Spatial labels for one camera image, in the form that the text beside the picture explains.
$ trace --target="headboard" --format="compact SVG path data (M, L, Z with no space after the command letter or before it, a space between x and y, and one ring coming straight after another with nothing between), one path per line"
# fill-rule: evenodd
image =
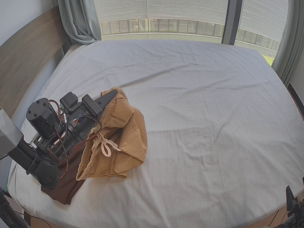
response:
M0 107L9 117L36 75L67 40L57 6L0 46Z

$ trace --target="grass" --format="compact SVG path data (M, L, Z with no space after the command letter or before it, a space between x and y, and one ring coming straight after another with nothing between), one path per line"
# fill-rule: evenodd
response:
M275 59L274 57L268 56L268 55L263 55L262 56L265 58L265 60L269 63L269 65L271 66L273 63L273 60Z

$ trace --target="white drawstring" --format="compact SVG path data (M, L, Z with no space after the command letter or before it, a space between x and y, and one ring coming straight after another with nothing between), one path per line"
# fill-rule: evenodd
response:
M105 139L104 136L100 133L99 134L102 138L102 142L101 142L101 151L102 153L104 154L104 156L106 157L110 157L111 156L111 150L110 148L107 146L107 144L111 145L113 147L113 149L117 150L117 151L121 151L119 148L118 148L118 145L116 143L114 143L112 140L109 140L109 139Z

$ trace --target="gray curtain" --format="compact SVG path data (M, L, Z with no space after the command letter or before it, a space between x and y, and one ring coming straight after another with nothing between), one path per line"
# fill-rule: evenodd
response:
M72 42L90 44L101 40L94 0L58 0L63 27Z
M288 0L287 21L272 68L288 86L304 48L304 0Z

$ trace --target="white bed sheet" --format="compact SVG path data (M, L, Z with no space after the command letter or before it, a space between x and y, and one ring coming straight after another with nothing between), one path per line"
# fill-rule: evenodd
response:
M179 40L101 41L60 62L40 97L121 87L145 116L148 152L125 180L89 178L63 205L12 163L8 189L61 227L236 227L303 190L304 123L258 51ZM25 140L35 131L26 121Z

